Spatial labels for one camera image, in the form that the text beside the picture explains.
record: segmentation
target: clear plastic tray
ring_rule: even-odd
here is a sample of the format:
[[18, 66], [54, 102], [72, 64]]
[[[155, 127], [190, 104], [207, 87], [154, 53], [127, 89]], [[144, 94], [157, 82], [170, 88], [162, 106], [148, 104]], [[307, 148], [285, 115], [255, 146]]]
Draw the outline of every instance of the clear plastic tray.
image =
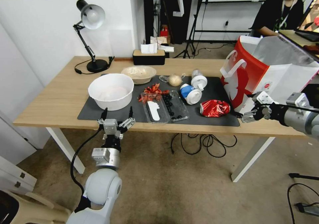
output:
[[170, 91], [162, 96], [172, 122], [189, 118], [188, 110], [177, 91]]
[[[170, 116], [166, 109], [163, 97], [161, 95], [156, 94], [148, 94], [148, 93], [141, 93], [142, 97], [146, 97], [146, 102], [143, 102], [144, 112], [146, 114], [147, 121], [149, 123], [168, 123], [170, 121]], [[157, 109], [157, 113], [159, 114], [160, 120], [154, 120], [149, 108], [147, 101], [153, 101], [158, 104], [159, 109]]]

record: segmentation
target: beige bowl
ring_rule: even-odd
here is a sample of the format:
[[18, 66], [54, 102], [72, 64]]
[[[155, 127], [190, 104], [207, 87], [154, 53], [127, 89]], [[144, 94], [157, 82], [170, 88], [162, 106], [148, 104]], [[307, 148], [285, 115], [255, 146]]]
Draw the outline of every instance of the beige bowl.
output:
[[132, 78], [135, 85], [148, 83], [156, 75], [156, 70], [150, 66], [130, 66], [121, 72]]

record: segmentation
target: white bowl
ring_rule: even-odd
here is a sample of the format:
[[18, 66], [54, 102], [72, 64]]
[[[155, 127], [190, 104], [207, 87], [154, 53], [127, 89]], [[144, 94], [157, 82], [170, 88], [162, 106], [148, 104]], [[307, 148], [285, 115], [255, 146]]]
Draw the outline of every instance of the white bowl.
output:
[[133, 80], [124, 74], [107, 74], [95, 79], [89, 86], [89, 96], [101, 109], [115, 111], [127, 106], [132, 99]]
[[121, 73], [131, 77], [134, 84], [141, 85], [148, 83], [156, 75], [156, 70], [150, 66], [130, 66]]

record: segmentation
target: laptop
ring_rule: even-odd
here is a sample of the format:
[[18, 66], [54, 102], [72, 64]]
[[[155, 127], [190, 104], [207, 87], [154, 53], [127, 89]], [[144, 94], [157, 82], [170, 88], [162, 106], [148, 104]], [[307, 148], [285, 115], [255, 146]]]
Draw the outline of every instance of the laptop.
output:
[[295, 33], [309, 41], [319, 41], [319, 0], [313, 0]]

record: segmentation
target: lamp base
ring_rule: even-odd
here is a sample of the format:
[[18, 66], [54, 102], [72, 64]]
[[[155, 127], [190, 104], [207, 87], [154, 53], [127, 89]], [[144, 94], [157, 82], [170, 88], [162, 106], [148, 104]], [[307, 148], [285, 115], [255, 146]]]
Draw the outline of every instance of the lamp base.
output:
[[105, 60], [95, 60], [95, 64], [93, 64], [93, 62], [90, 61], [86, 65], [87, 70], [93, 73], [98, 73], [107, 70], [109, 67], [109, 64]]

